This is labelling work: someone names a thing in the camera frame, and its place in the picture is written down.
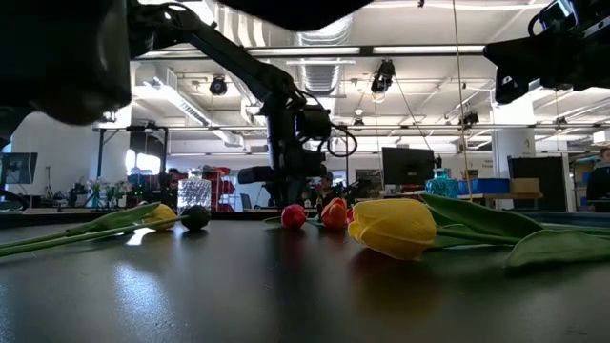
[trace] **blue bin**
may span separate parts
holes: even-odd
[[[507,194],[511,192],[509,179],[480,178],[470,181],[473,194]],[[459,181],[457,185],[459,195],[468,194],[466,181]]]

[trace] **tulip leaf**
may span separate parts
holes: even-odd
[[[429,205],[426,207],[428,208],[428,210],[430,210],[430,213],[432,214],[432,217],[435,219],[435,223],[437,223],[438,226],[444,227],[447,225],[455,225],[455,224],[461,225],[457,221],[442,215],[439,211],[435,210],[433,207],[431,207]]]
[[[92,220],[89,223],[67,229],[66,232],[68,233],[68,236],[71,236],[85,232],[100,232],[104,230],[127,227],[154,211],[159,204],[159,202],[155,202],[147,205],[136,206],[123,211],[108,213]]]
[[[583,227],[583,226],[574,226],[574,225],[564,225],[564,224],[545,224],[542,223],[542,226],[546,230],[571,230],[576,232],[583,232],[594,235],[610,235],[610,226],[601,228],[601,227]]]
[[[433,213],[472,229],[473,232],[522,238],[543,230],[540,223],[524,215],[497,211],[469,201],[422,194]]]
[[[443,226],[443,228],[451,229],[453,231],[458,231],[458,232],[468,232],[468,233],[473,232],[470,228],[468,228],[464,225],[461,225],[461,224],[447,225],[447,226]],[[445,248],[452,248],[452,247],[472,246],[472,245],[481,245],[481,244],[485,244],[485,243],[481,243],[479,241],[474,241],[474,240],[470,240],[470,239],[454,238],[454,237],[448,237],[448,236],[437,234],[437,236],[435,237],[435,244],[431,247],[431,249],[445,249]]]
[[[504,268],[601,260],[610,260],[610,241],[582,232],[542,230],[521,239]]]

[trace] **camera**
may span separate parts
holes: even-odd
[[[227,83],[225,75],[215,75],[212,84],[210,84],[210,93],[216,96],[222,96],[227,93]]]
[[[555,90],[610,88],[608,14],[608,1],[555,0],[532,18],[529,37],[487,45],[483,55],[498,66],[496,101],[513,102],[537,80]]]

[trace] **robotic arm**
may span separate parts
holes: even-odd
[[[328,142],[333,124],[329,112],[307,105],[290,74],[261,63],[181,4],[140,5],[131,1],[127,11],[131,58],[150,50],[179,43],[191,43],[216,63],[239,77],[256,98],[264,103],[267,117],[271,167],[242,170],[240,183],[265,182],[280,206],[298,200],[307,176],[323,172],[324,154],[305,151],[309,139]]]

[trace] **tulip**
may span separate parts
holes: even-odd
[[[169,219],[175,219],[175,218],[176,218],[176,215],[172,209],[170,209],[167,205],[159,204],[159,206],[157,206],[156,209],[152,210],[152,212],[149,213],[149,215],[147,215],[144,219],[142,219],[142,222],[144,224],[150,224],[150,223],[158,222],[161,220],[169,220]],[[150,225],[150,229],[157,230],[157,231],[169,230],[169,229],[173,228],[174,224],[175,224],[175,222],[168,222],[166,224],[161,224],[161,225],[158,225],[158,224]]]
[[[416,200],[365,201],[354,206],[349,234],[377,252],[410,260],[434,244],[437,225],[430,210]]]
[[[341,198],[333,199],[320,215],[324,228],[339,230],[345,229],[347,223],[347,204]]]
[[[307,214],[305,214],[305,209],[302,206],[290,205],[282,211],[280,221],[284,228],[298,230],[307,221]]]
[[[347,211],[347,225],[352,224],[354,221],[354,209],[349,209]]]

